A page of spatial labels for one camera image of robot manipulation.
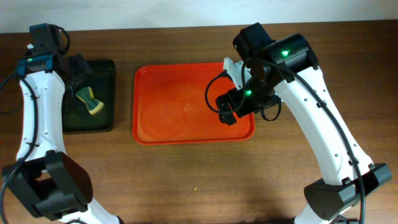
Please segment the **yellow green scrub sponge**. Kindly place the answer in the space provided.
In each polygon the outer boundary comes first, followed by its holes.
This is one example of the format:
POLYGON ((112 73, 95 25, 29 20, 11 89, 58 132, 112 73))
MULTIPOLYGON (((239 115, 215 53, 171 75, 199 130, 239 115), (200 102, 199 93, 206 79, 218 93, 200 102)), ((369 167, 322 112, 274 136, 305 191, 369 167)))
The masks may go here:
POLYGON ((103 109, 104 103, 94 97, 93 90, 89 86, 77 91, 76 96, 86 105, 90 115, 94 115, 103 109))

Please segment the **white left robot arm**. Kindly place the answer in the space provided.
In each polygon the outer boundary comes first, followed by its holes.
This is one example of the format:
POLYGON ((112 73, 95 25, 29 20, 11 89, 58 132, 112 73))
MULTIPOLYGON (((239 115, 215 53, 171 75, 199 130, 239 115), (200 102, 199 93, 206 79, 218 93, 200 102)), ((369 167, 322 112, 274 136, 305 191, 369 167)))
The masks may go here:
POLYGON ((9 189, 35 218, 63 223, 122 223, 93 196, 87 171, 65 150, 62 104, 67 84, 85 78, 89 63, 80 55, 25 57, 12 74, 23 94, 22 139, 16 163, 2 170, 9 189))

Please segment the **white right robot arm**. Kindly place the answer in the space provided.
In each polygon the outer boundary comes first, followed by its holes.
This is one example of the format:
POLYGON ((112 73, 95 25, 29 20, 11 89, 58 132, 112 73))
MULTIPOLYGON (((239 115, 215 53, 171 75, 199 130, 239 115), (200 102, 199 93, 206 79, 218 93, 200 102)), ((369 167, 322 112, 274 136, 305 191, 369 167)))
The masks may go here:
POLYGON ((240 32, 233 45, 241 60, 225 58, 222 77, 234 88, 217 97, 222 123, 286 105, 317 159, 321 178, 304 189, 306 206, 294 223, 346 223, 345 211, 392 179, 388 165, 361 149, 327 90, 318 59, 300 34, 274 40, 263 30, 240 32))

